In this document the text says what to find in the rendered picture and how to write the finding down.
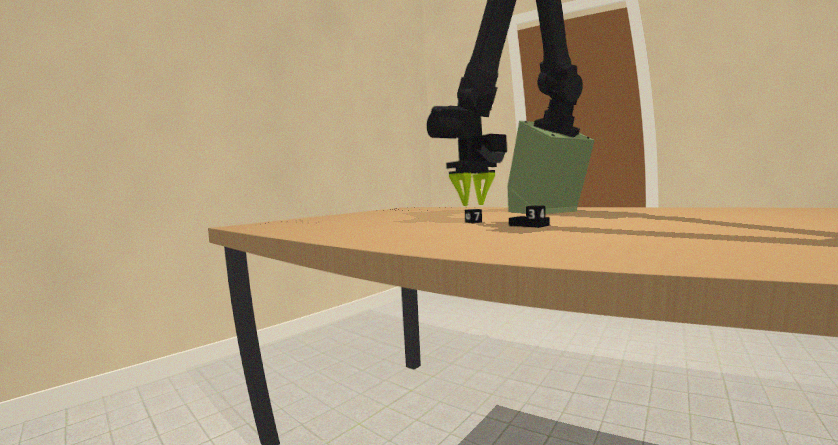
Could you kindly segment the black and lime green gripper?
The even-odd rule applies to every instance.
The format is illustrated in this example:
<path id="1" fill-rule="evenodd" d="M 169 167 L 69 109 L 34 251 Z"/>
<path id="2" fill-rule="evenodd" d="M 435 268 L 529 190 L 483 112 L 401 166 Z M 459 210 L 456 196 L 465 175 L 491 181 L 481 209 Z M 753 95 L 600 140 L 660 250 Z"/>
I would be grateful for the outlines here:
<path id="1" fill-rule="evenodd" d="M 456 167 L 459 166 L 459 167 Z M 463 206 L 468 206 L 471 177 L 473 176 L 474 186 L 476 190 L 477 200 L 479 205 L 483 205 L 487 192 L 494 180 L 495 170 L 488 170 L 488 167 L 497 167 L 497 163 L 488 161 L 455 161 L 446 163 L 446 169 L 456 168 L 456 171 L 449 172 L 449 178 L 457 190 Z M 466 171 L 457 171 L 465 170 Z M 475 172 L 487 172 L 478 173 Z M 485 179 L 483 192 L 481 193 L 481 181 Z M 464 191 L 462 191 L 460 180 L 463 182 Z"/>

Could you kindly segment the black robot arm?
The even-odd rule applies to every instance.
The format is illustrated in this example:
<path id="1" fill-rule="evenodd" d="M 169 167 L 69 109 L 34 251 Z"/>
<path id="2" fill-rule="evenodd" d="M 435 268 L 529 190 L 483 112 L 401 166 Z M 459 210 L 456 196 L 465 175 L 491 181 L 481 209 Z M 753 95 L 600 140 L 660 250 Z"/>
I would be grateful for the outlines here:
<path id="1" fill-rule="evenodd" d="M 481 117 L 489 117 L 492 110 L 500 58 L 515 4 L 516 0 L 487 0 L 475 47 L 459 84 L 458 105 L 434 106 L 428 116 L 427 133 L 431 138 L 474 136 L 459 139 L 460 161 L 501 163 L 507 152 L 506 135 L 482 135 Z M 536 5 L 544 61 L 540 63 L 537 84 L 539 90 L 552 99 L 550 110 L 548 107 L 544 118 L 535 120 L 534 126 L 575 137 L 580 128 L 573 127 L 575 117 L 572 114 L 583 82 L 569 57 L 562 2 L 536 0 Z"/>

